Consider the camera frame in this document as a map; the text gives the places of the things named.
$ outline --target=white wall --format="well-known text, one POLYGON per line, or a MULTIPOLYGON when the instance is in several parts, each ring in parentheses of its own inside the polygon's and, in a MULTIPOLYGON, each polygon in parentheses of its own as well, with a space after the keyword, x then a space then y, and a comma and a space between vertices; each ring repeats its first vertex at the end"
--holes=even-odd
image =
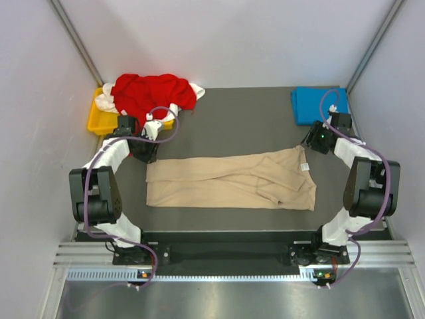
POLYGON ((92 153, 95 84, 45 0, 0 2, 0 318, 35 318, 92 153))
POLYGON ((366 141, 401 164, 393 217, 425 282, 425 1, 408 0, 355 87, 353 113, 366 141))
POLYGON ((392 0, 62 0, 107 81, 346 86, 392 0))

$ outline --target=gray floor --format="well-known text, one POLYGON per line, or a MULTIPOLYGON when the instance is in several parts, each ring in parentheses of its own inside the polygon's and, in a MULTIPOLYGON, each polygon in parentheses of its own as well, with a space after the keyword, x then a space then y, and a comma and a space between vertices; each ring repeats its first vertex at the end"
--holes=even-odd
MULTIPOLYGON (((79 307, 107 285, 67 282, 70 305, 79 307)), ((331 290, 310 282, 155 282, 141 292, 121 286, 76 313, 62 297, 60 309, 60 319, 413 319, 397 269, 358 269, 331 290)))
MULTIPOLYGON (((208 89, 193 114, 179 115, 181 129, 173 141, 159 147, 158 158, 237 156, 298 145, 309 127, 295 125, 292 90, 208 89)), ((317 185, 315 211, 147 207, 145 164, 128 158, 116 177, 125 214, 146 231, 316 230, 342 207, 349 169, 331 154, 306 152, 317 185)))

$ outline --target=folded garment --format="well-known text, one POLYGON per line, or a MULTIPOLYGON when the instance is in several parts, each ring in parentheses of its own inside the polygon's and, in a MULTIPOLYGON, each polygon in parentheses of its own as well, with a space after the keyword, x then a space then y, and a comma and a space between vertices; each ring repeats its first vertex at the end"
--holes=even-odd
MULTIPOLYGON (((177 105, 179 109, 192 110, 204 93, 205 89, 200 86, 172 74, 123 74, 116 83, 103 86, 103 94, 96 97, 95 103, 102 111, 135 116, 143 126, 146 114, 156 106, 177 105)), ((158 110, 153 119, 166 122, 174 117, 166 110, 158 110)))
MULTIPOLYGON (((292 108, 297 125, 313 125, 314 121, 322 122, 319 106, 320 100, 328 88, 303 88, 297 87, 291 92, 292 108)), ((348 113, 347 91, 344 88, 335 88, 339 92, 337 111, 348 113)), ((329 94, 323 102, 323 113, 327 116, 329 107, 336 102, 336 94, 329 94)))
POLYGON ((229 158, 161 159, 147 165, 148 206, 314 210, 316 185, 301 146, 229 158))

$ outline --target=yellow basket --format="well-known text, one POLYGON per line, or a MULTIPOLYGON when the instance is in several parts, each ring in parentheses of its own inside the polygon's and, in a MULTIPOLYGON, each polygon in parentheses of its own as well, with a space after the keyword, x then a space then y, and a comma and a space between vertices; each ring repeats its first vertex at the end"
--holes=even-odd
POLYGON ((88 116, 87 130, 96 135, 111 134, 114 128, 118 126, 118 113, 104 112, 98 109, 94 99, 103 93, 102 88, 97 88, 94 91, 92 108, 88 116))

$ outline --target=metal pole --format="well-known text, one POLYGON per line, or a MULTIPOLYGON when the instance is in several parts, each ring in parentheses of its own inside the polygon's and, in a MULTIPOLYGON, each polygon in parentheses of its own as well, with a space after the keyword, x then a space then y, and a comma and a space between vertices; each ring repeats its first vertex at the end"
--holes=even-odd
POLYGON ((58 18, 62 22, 66 32, 71 37, 72 43, 74 43, 79 55, 83 59, 84 63, 86 64, 88 70, 90 71, 90 74, 93 76, 93 79, 96 81, 98 86, 103 86, 104 81, 102 80, 102 77, 100 76, 100 73, 96 66, 93 63, 92 58, 87 52, 86 47, 84 46, 84 43, 82 42, 81 38, 78 36, 78 33, 72 24, 68 14, 66 13, 62 3, 60 0, 48 0, 50 4, 52 5, 54 11, 58 15, 58 18))
POLYGON ((406 0, 395 0, 347 85, 350 94, 406 0))

